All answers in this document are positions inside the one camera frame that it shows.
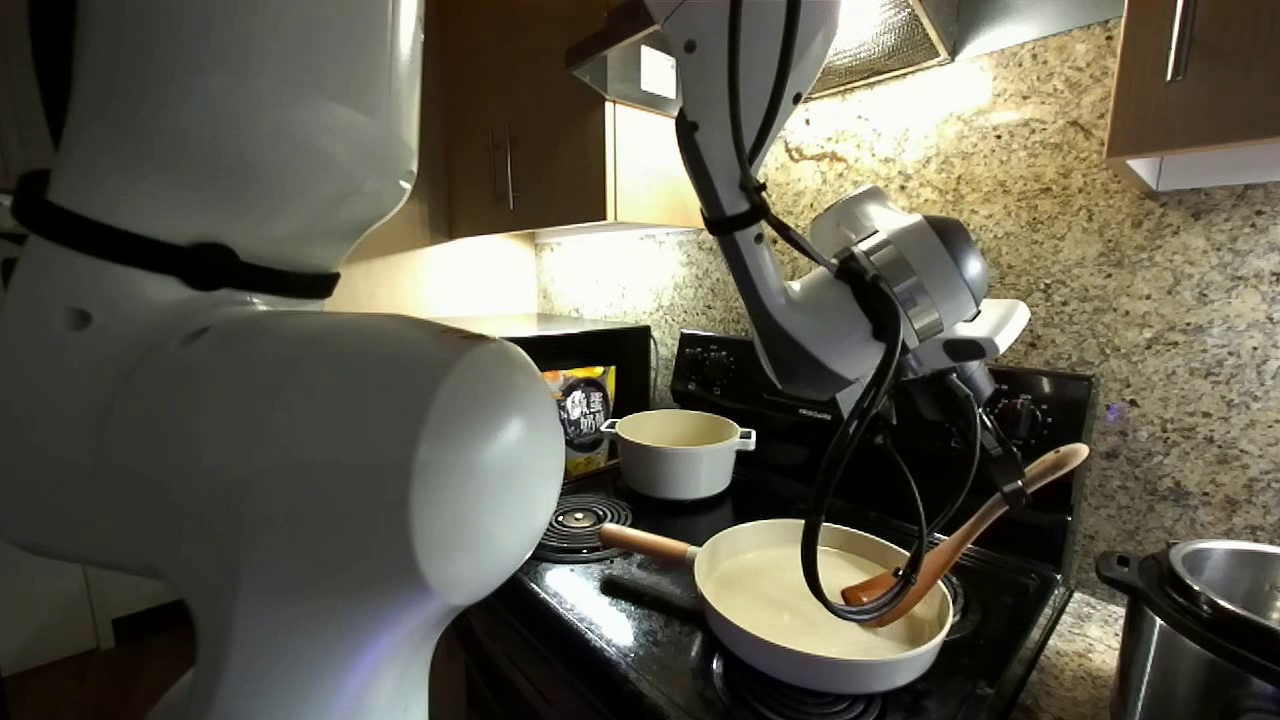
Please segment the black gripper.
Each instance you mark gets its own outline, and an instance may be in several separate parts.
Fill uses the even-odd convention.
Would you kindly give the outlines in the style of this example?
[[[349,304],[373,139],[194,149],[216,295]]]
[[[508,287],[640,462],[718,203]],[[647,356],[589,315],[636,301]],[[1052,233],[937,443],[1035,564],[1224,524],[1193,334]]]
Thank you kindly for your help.
[[[988,478],[1007,508],[1029,503],[1024,455],[997,425],[993,362],[1024,334],[1024,301],[984,301],[972,320],[945,327],[909,351],[902,397],[924,420],[966,426],[984,446]]]

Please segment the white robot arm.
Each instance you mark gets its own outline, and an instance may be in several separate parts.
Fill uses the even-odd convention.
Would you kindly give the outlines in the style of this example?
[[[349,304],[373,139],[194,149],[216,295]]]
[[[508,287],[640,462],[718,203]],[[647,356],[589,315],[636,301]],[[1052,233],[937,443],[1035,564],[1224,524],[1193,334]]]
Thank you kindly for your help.
[[[421,64],[425,0],[74,0],[12,203],[0,533],[187,601],[160,720],[426,720],[437,639],[550,518],[517,343],[329,301],[410,192]]]

